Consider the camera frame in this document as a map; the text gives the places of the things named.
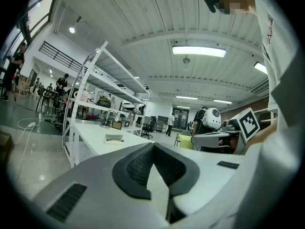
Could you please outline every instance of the railing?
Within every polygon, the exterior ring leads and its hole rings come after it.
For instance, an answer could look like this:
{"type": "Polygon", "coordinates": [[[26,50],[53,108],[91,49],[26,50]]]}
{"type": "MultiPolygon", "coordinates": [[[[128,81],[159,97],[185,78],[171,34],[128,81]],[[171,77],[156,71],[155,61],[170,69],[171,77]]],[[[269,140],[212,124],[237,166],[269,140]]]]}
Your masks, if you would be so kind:
{"type": "Polygon", "coordinates": [[[40,47],[39,51],[76,72],[79,72],[81,69],[81,63],[59,51],[46,41],[43,42],[43,45],[40,47]]]}

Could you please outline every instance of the door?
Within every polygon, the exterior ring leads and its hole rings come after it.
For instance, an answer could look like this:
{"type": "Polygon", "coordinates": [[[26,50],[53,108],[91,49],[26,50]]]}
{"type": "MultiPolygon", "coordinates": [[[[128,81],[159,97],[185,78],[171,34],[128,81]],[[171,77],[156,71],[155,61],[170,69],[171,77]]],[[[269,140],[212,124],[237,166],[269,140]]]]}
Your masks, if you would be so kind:
{"type": "Polygon", "coordinates": [[[173,108],[173,112],[175,113],[175,121],[173,123],[173,127],[186,130],[189,110],[173,108]]]}

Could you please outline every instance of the air vent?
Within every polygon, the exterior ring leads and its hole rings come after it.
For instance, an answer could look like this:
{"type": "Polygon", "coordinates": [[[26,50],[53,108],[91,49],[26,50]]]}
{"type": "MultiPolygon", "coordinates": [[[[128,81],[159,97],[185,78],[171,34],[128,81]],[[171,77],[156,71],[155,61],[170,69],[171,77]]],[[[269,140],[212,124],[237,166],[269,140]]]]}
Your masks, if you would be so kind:
{"type": "Polygon", "coordinates": [[[86,186],[81,184],[73,184],[69,189],[52,205],[47,211],[47,214],[60,222],[65,220],[74,209],[83,193],[87,189],[86,186]]]}
{"type": "Polygon", "coordinates": [[[269,88],[269,81],[266,80],[263,83],[256,86],[254,89],[251,90],[251,92],[255,95],[258,95],[259,93],[267,90],[269,88]]]}

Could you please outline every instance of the fluorescent light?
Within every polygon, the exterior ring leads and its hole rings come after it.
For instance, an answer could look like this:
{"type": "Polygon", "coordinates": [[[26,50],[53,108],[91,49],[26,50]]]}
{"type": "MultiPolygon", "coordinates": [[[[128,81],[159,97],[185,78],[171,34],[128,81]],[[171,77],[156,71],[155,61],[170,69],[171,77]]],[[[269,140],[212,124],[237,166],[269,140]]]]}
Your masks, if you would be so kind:
{"type": "Polygon", "coordinates": [[[232,102],[229,101],[222,101],[222,100],[214,100],[214,102],[224,103],[224,104],[232,104],[232,102]]]}
{"type": "Polygon", "coordinates": [[[259,70],[259,71],[261,71],[261,72],[264,72],[265,74],[268,74],[268,73],[267,73],[266,66],[264,66],[263,64],[261,64],[261,63],[259,63],[259,62],[256,62],[256,63],[255,63],[254,68],[256,68],[257,70],[259,70]]]}
{"type": "Polygon", "coordinates": [[[186,99],[198,99],[197,97],[183,97],[183,96],[176,96],[177,98],[186,98],[186,99]]]}
{"type": "Polygon", "coordinates": [[[195,46],[173,46],[173,54],[202,54],[216,57],[224,57],[225,49],[195,47],[195,46]]]}
{"type": "Polygon", "coordinates": [[[190,107],[184,107],[184,106],[177,106],[177,108],[185,108],[185,109],[190,109],[190,107]]]}

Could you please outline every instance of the white table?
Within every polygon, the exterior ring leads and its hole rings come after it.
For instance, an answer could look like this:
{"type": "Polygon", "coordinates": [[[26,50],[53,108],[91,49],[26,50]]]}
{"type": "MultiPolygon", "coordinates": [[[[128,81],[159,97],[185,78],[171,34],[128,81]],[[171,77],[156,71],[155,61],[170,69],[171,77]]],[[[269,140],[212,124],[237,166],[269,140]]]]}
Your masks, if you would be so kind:
{"type": "Polygon", "coordinates": [[[114,152],[130,146],[154,143],[154,141],[139,137],[123,130],[114,128],[103,128],[100,125],[74,123],[74,156],[75,163],[78,165],[81,161],[93,156],[103,155],[114,152]],[[105,135],[123,135],[123,144],[105,144],[105,135]]]}

